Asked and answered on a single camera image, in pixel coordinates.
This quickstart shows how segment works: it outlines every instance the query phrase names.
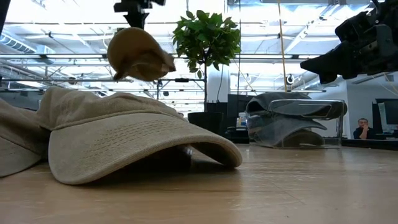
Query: plant pot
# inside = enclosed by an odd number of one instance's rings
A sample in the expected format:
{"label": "plant pot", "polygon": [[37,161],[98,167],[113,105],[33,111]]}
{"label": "plant pot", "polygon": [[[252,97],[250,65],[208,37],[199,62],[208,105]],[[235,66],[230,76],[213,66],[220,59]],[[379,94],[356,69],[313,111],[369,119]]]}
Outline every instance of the plant pot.
{"label": "plant pot", "polygon": [[220,134],[223,122],[223,113],[219,112],[197,112],[189,113],[189,123],[204,128],[215,134]]}

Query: man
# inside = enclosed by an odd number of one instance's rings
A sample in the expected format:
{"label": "man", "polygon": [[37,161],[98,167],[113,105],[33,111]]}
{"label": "man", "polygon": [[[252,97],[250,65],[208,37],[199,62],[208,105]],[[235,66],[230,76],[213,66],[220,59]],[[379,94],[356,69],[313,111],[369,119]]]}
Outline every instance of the man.
{"label": "man", "polygon": [[355,139],[377,139],[375,130],[369,128],[369,121],[366,118],[359,119],[358,126],[359,128],[354,131]]}

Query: desk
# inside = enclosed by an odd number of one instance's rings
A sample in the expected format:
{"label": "desk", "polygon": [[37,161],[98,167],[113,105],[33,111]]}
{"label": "desk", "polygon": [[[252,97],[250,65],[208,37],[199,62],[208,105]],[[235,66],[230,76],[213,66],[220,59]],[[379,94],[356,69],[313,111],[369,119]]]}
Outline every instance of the desk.
{"label": "desk", "polygon": [[398,150],[397,140],[362,140],[362,139],[343,139],[341,144],[346,147],[365,147],[371,149]]}
{"label": "desk", "polygon": [[189,174],[119,173],[81,187],[41,164],[0,179],[0,223],[397,223],[394,151],[240,149],[237,170],[201,161]]}

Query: brown cap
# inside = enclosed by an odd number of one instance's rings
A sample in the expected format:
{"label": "brown cap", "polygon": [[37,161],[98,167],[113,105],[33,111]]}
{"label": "brown cap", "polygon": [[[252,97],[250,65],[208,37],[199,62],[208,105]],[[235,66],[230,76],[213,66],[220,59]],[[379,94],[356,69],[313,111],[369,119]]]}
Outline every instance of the brown cap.
{"label": "brown cap", "polygon": [[50,87],[36,119],[52,131],[49,164],[54,177],[64,184],[98,180],[173,147],[191,146],[228,167],[242,163],[231,141],[190,124],[160,101],[128,93],[100,98],[86,91]]}
{"label": "brown cap", "polygon": [[125,28],[111,39],[108,61],[116,71],[114,80],[130,76],[153,81],[175,71],[174,58],[143,29]]}
{"label": "brown cap", "polygon": [[23,171],[47,157],[50,131],[41,128],[35,112],[0,99],[0,177]]}

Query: cable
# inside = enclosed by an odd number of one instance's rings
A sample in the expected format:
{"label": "cable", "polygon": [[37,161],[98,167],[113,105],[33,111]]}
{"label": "cable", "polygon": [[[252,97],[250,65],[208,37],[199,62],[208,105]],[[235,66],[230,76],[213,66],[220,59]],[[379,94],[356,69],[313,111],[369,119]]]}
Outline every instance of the cable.
{"label": "cable", "polygon": [[249,83],[249,81],[247,80],[247,78],[244,76],[243,72],[240,71],[239,65],[238,63],[236,63],[235,59],[233,59],[235,65],[237,66],[237,68],[239,69],[240,74],[242,75],[242,77],[244,78],[244,80],[246,81],[246,83],[248,84],[248,86],[250,87],[250,89],[253,91],[254,94],[256,94],[257,96],[257,92],[254,90],[254,88],[251,86],[251,84]]}
{"label": "cable", "polygon": [[219,95],[220,95],[221,86],[222,86],[222,84],[223,84],[223,73],[224,73],[224,65],[223,65],[223,67],[221,68],[221,80],[220,80],[220,86],[218,87],[217,101],[216,101],[216,103],[219,103],[219,102],[220,102],[220,101],[218,100],[218,97],[219,97]]}
{"label": "cable", "polygon": [[286,67],[285,67],[285,47],[284,47],[284,34],[282,31],[282,13],[280,11],[280,0],[278,0],[278,10],[279,10],[279,29],[280,29],[280,47],[282,48],[282,65],[284,68],[284,84],[285,84],[285,92],[287,92],[287,83],[286,83]]}
{"label": "cable", "polygon": [[239,47],[241,50],[239,51],[239,59],[238,59],[238,90],[237,90],[237,107],[236,107],[236,116],[239,116],[239,78],[241,77],[241,52],[242,52],[242,14],[241,14],[241,0],[239,0]]}
{"label": "cable", "polygon": [[396,89],[396,87],[391,83],[390,79],[388,79],[386,73],[383,73],[384,77],[386,78],[388,84],[390,84],[390,86],[395,90],[396,93],[398,93],[398,90]]}
{"label": "cable", "polygon": [[389,91],[389,92],[391,92],[393,95],[395,95],[395,96],[398,96],[398,94],[397,93],[394,93],[393,91],[391,91],[390,89],[388,89],[387,87],[385,87],[383,84],[381,84],[381,83],[379,83],[379,82],[377,82],[380,86],[382,86],[383,88],[385,88],[387,91]]}
{"label": "cable", "polygon": [[104,38],[102,39],[102,43],[103,43],[105,49],[107,50],[107,49],[108,49],[108,46],[107,46],[106,43],[105,43],[106,32],[105,32],[105,31],[103,31],[103,32],[104,32]]}

